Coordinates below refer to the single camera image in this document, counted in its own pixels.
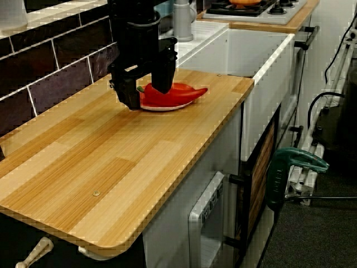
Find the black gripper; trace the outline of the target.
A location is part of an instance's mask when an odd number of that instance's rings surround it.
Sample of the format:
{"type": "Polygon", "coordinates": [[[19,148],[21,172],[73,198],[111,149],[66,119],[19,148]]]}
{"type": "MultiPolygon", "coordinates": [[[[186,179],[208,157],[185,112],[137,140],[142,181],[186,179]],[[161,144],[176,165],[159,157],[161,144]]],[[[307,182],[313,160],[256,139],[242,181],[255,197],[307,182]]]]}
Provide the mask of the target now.
{"type": "Polygon", "coordinates": [[[135,80],[148,74],[152,75],[155,90],[168,93],[176,69],[176,44],[175,37],[160,39],[157,26],[128,25],[121,30],[117,40],[119,56],[109,68],[110,86],[121,103],[132,111],[141,108],[135,80]]]}

